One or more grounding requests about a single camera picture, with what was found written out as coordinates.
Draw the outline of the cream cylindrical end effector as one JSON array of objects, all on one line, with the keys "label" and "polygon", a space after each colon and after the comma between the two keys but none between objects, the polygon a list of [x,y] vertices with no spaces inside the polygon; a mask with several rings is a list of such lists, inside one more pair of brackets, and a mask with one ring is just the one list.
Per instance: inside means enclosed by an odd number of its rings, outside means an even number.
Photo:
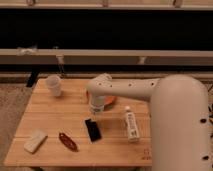
[{"label": "cream cylindrical end effector", "polygon": [[89,107],[91,113],[96,116],[104,111],[105,97],[91,95],[89,99]]}]

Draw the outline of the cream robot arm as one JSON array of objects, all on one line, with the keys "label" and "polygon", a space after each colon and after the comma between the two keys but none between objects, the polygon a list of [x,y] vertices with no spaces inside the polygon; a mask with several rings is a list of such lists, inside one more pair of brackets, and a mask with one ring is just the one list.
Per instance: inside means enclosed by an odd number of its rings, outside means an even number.
[{"label": "cream robot arm", "polygon": [[101,74],[87,83],[90,109],[99,113],[107,95],[149,103],[152,171],[212,171],[208,91],[187,75],[114,80]]}]

